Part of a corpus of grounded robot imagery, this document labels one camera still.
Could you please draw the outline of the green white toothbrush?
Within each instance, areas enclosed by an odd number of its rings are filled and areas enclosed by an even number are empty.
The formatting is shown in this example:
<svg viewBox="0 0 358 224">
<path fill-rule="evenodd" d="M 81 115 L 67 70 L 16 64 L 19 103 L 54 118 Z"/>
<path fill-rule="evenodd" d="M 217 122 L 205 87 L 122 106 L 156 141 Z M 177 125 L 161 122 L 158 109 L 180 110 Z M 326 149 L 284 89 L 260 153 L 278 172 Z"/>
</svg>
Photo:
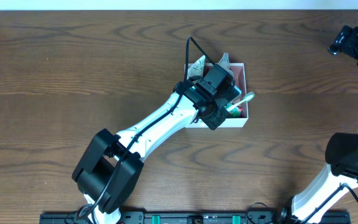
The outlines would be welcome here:
<svg viewBox="0 0 358 224">
<path fill-rule="evenodd" d="M 229 106 L 225 106 L 225 109 L 228 112 L 231 112 L 232 110 L 234 110 L 235 108 L 237 108 L 239 105 L 241 105 L 242 103 L 248 103 L 249 101 L 251 101 L 253 98 L 255 97 L 255 93 L 253 91 L 248 92 L 243 99 L 241 99 L 241 101 L 238 101 L 237 103 L 234 103 L 233 105 L 229 105 Z"/>
</svg>

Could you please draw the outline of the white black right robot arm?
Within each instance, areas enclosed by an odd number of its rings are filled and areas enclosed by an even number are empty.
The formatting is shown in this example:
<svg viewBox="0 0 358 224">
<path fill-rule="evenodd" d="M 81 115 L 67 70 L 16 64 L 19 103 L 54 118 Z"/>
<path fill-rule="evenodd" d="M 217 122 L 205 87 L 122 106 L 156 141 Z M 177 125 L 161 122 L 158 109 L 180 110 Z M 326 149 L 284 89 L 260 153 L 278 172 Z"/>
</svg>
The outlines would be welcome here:
<svg viewBox="0 0 358 224">
<path fill-rule="evenodd" d="M 358 27 L 344 26 L 329 47 L 333 55 L 344 53 L 357 61 Z M 275 223 L 349 223 L 346 212 L 330 212 L 345 194 L 358 188 L 358 131 L 335 133 L 325 151 L 325 165 L 304 191 L 289 199 Z"/>
</svg>

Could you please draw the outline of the green Dettol soap bar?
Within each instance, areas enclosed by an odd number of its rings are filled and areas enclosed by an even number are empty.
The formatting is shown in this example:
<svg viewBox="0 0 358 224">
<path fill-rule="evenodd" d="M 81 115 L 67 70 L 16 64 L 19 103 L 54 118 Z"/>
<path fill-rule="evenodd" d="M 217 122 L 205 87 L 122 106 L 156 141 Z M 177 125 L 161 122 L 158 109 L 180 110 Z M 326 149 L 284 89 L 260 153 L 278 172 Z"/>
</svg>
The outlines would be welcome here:
<svg viewBox="0 0 358 224">
<path fill-rule="evenodd" d="M 228 118 L 240 118 L 242 114 L 242 108 L 241 107 L 235 107 L 232 109 L 229 114 Z"/>
</svg>

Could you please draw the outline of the white box pink interior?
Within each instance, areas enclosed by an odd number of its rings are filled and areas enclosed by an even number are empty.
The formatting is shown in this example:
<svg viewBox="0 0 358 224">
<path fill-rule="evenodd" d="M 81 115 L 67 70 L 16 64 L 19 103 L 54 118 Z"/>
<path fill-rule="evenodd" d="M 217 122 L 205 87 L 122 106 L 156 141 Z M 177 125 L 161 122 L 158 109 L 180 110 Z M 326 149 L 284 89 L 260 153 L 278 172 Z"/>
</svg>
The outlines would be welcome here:
<svg viewBox="0 0 358 224">
<path fill-rule="evenodd" d="M 230 69 L 234 73 L 236 87 L 241 90 L 240 97 L 234 101 L 237 103 L 247 94 L 245 66 L 243 63 L 230 63 Z M 246 124 L 249 119 L 248 103 L 242 103 L 239 107 L 242 109 L 240 116 L 238 118 L 226 118 L 219 128 L 242 128 Z M 200 119 L 197 123 L 189 124 L 187 128 L 208 128 L 208 126 Z"/>
</svg>

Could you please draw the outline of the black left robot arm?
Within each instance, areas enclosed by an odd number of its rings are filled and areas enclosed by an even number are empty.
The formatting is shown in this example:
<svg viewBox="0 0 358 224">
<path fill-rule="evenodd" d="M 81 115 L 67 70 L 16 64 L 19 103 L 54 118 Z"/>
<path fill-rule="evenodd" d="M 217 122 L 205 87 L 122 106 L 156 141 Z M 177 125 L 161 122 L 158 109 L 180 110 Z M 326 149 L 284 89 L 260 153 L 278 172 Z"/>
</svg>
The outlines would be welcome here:
<svg viewBox="0 0 358 224">
<path fill-rule="evenodd" d="M 232 72 L 215 64 L 204 75 L 178 82 L 168 100 L 139 123 L 116 134 L 107 129 L 95 134 L 72 174 L 88 201 L 77 218 L 117 223 L 146 158 L 198 119 L 215 130 L 229 115 L 226 105 L 240 95 Z"/>
</svg>

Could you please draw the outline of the clear pump soap bottle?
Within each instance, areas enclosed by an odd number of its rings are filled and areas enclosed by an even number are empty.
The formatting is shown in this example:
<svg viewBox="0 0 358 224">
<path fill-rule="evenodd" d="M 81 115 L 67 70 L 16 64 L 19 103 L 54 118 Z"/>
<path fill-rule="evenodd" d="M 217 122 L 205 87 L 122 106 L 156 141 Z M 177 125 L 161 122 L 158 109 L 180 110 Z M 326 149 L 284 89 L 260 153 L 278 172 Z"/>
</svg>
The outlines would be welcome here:
<svg viewBox="0 0 358 224">
<path fill-rule="evenodd" d="M 234 72 L 231 70 L 231 63 L 229 61 L 229 54 L 227 52 L 224 52 L 222 58 L 218 62 L 218 65 L 225 69 L 225 71 L 227 71 L 231 77 L 234 78 Z"/>
</svg>

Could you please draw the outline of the white cream shampoo tube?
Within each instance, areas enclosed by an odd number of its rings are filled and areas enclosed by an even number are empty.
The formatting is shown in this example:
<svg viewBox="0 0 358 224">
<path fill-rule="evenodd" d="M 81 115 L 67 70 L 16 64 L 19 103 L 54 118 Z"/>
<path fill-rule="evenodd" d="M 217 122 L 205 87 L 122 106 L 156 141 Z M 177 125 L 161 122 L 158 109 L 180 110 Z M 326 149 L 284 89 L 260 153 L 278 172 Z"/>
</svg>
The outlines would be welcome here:
<svg viewBox="0 0 358 224">
<path fill-rule="evenodd" d="M 194 76 L 201 76 L 201 77 L 203 76 L 205 59 L 206 59 L 206 57 L 203 55 L 195 63 L 192 63 L 188 67 L 188 70 L 187 70 L 188 71 L 188 74 L 187 74 L 188 79 L 190 79 L 191 77 L 194 77 Z"/>
</svg>

